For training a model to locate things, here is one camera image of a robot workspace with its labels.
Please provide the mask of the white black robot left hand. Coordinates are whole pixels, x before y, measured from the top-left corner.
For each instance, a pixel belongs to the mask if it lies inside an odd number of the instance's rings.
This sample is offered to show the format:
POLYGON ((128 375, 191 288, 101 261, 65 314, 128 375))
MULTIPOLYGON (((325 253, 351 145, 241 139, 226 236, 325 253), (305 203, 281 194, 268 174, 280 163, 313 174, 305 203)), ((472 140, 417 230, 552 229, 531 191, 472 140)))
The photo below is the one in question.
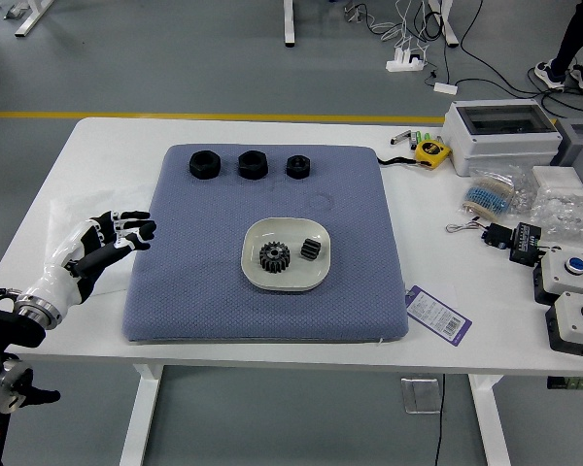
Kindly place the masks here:
POLYGON ((147 250, 156 223, 148 212, 108 211, 78 223, 46 259, 41 278, 16 300, 22 308, 48 303, 60 313, 84 303, 106 268, 147 250))

